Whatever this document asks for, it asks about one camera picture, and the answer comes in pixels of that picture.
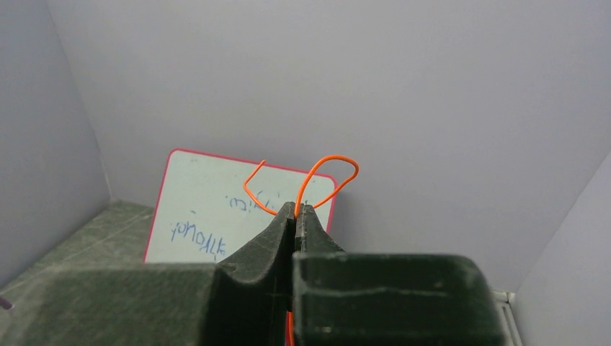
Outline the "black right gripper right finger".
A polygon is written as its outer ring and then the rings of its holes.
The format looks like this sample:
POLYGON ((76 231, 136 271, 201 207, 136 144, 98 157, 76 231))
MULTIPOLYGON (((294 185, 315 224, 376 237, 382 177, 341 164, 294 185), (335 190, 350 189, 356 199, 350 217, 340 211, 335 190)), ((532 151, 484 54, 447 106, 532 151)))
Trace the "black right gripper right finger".
POLYGON ((344 251, 311 205, 296 220, 293 338, 297 345, 503 345, 493 294, 456 254, 344 251))

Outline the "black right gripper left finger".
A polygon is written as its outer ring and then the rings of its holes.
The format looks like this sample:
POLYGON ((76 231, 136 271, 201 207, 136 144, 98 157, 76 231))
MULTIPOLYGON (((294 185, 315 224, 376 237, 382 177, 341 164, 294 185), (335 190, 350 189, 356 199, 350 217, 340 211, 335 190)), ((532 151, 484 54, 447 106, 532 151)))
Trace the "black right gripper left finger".
POLYGON ((3 345, 283 345, 294 203, 218 264, 145 264, 141 231, 78 232, 7 289, 3 345))

